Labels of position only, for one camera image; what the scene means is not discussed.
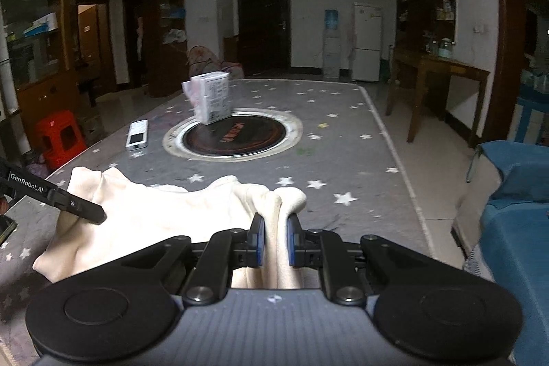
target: white cloth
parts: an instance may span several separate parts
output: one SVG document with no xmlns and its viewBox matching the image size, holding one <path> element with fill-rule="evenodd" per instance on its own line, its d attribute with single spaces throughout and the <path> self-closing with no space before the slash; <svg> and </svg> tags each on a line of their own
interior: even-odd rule
<svg viewBox="0 0 549 366">
<path fill-rule="evenodd" d="M 72 170 L 68 191 L 100 204 L 107 215 L 94 225 L 61 211 L 56 232 L 33 268 L 51 282 L 84 272 L 172 236 L 208 241 L 218 231 L 249 229 L 255 213 L 265 219 L 265 259 L 261 269 L 233 273 L 236 288 L 300 288 L 299 270 L 288 264 L 286 221 L 305 206 L 297 188 L 241 184 L 228 175 L 201 191 L 178 186 L 145 186 L 129 181 L 116 168 L 105 172 Z"/>
</svg>

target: rug border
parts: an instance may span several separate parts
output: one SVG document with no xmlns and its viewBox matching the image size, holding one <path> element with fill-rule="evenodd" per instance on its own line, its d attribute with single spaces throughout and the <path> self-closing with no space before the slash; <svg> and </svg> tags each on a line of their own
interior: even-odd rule
<svg viewBox="0 0 549 366">
<path fill-rule="evenodd" d="M 366 89 L 362 86 L 359 86 L 360 92 L 362 92 L 362 95 L 366 99 L 366 102 L 368 103 L 368 106 L 370 107 L 370 111 L 372 112 L 372 115 L 374 115 L 374 119 L 378 124 L 379 129 L 381 130 L 381 134 L 383 137 L 385 137 L 385 141 L 387 143 L 387 146 L 389 147 L 389 150 L 391 151 L 391 154 L 393 154 L 393 158 L 395 159 L 396 165 L 399 168 L 400 174 L 402 174 L 402 178 L 404 179 L 404 183 L 406 184 L 406 187 L 408 188 L 408 194 L 410 195 L 410 199 L 412 200 L 412 204 L 414 209 L 416 210 L 416 215 L 419 220 L 419 223 L 421 225 L 421 228 L 423 230 L 423 234 L 425 236 L 425 239 L 427 241 L 427 247 L 429 248 L 429 254 L 431 258 L 437 259 L 435 256 L 435 245 L 433 243 L 433 235 L 431 234 L 431 231 L 429 230 L 429 227 L 427 226 L 427 221 L 425 219 L 425 216 L 423 215 L 423 211 L 421 207 L 419 206 L 419 203 L 417 202 L 417 196 L 416 192 L 413 189 L 412 183 L 410 182 L 410 178 L 408 177 L 408 173 L 406 172 L 406 168 L 404 167 L 404 164 L 402 163 L 402 160 L 400 160 L 399 153 L 396 152 L 395 145 L 393 143 L 393 140 L 391 136 L 389 135 L 389 132 L 387 131 L 387 128 L 385 127 L 385 123 L 383 123 L 383 120 L 381 119 L 381 116 L 379 115 L 379 112 L 377 108 L 375 107 L 372 99 L 366 92 Z"/>
</svg>

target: wooden desk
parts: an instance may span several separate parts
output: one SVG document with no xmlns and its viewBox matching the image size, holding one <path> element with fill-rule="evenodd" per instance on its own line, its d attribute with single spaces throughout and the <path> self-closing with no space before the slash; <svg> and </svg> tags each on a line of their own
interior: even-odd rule
<svg viewBox="0 0 549 366">
<path fill-rule="evenodd" d="M 413 143 L 419 129 L 419 123 L 421 122 L 421 109 L 423 107 L 423 100 L 428 90 L 427 73 L 436 72 L 446 75 L 461 76 L 463 78 L 468 78 L 479 82 L 477 108 L 475 109 L 475 118 L 473 120 L 473 127 L 471 128 L 471 134 L 469 137 L 469 146 L 473 147 L 477 137 L 477 129 L 480 121 L 480 113 L 484 104 L 484 94 L 486 92 L 489 72 L 469 66 L 457 60 L 439 58 L 405 49 L 394 49 L 392 56 L 391 79 L 389 81 L 389 97 L 387 99 L 387 109 L 385 111 L 385 115 L 390 115 L 393 111 L 393 106 L 396 100 L 396 90 L 398 88 L 397 79 L 401 70 L 406 68 L 406 66 L 415 67 L 418 71 L 412 120 L 410 122 L 410 130 L 408 131 L 408 143 Z"/>
</svg>

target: remote control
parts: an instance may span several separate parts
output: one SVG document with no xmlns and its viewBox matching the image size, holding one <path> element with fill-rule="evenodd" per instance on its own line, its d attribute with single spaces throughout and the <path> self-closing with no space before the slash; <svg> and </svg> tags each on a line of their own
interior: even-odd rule
<svg viewBox="0 0 549 366">
<path fill-rule="evenodd" d="M 126 139 L 127 151 L 133 151 L 134 149 L 141 149 L 147 146 L 148 125 L 148 120 L 140 120 L 138 122 L 133 122 L 130 125 L 128 138 Z"/>
</svg>

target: tissue box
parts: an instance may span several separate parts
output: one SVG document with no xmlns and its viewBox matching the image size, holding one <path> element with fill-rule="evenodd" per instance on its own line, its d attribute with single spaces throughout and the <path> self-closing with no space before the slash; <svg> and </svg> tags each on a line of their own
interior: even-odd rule
<svg viewBox="0 0 549 366">
<path fill-rule="evenodd" d="M 203 125 L 231 115 L 229 75 L 228 72 L 204 73 L 182 83 L 183 91 L 194 107 L 194 115 Z"/>
</svg>

